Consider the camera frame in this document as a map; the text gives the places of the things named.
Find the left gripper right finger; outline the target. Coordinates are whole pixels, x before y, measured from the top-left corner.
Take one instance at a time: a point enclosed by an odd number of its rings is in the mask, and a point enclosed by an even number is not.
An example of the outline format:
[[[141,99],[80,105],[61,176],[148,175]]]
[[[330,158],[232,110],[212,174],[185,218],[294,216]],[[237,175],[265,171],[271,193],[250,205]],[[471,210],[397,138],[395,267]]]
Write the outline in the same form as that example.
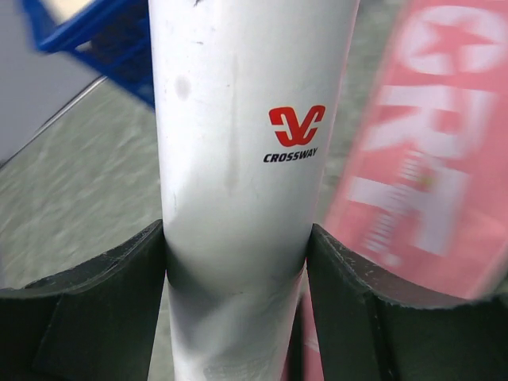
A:
[[[307,271],[327,380],[504,380],[507,297],[420,287],[315,225]]]

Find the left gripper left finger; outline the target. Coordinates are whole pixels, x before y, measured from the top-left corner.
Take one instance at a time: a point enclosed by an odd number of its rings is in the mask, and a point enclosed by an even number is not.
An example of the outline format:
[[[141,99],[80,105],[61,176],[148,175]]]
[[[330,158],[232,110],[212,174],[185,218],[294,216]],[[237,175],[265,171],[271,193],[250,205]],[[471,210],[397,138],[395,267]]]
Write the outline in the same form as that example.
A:
[[[3,380],[146,380],[166,262],[162,222],[21,289],[1,291]]]

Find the pink racket cover bag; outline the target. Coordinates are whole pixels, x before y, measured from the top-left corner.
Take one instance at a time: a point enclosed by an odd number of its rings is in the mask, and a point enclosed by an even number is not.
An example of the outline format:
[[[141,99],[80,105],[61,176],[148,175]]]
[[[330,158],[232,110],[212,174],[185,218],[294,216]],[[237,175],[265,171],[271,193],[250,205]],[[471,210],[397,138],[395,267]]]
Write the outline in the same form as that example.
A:
[[[411,1],[387,50],[319,226],[420,287],[507,297],[507,4]],[[310,283],[287,379],[327,380]]]

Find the white shuttlecock tube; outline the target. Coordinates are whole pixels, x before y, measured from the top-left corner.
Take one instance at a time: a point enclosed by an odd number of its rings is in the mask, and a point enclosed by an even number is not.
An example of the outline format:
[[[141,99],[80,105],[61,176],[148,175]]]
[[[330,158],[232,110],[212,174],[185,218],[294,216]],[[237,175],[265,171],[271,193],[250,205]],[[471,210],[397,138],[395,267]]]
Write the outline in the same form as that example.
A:
[[[355,1],[152,1],[177,380],[278,380]]]

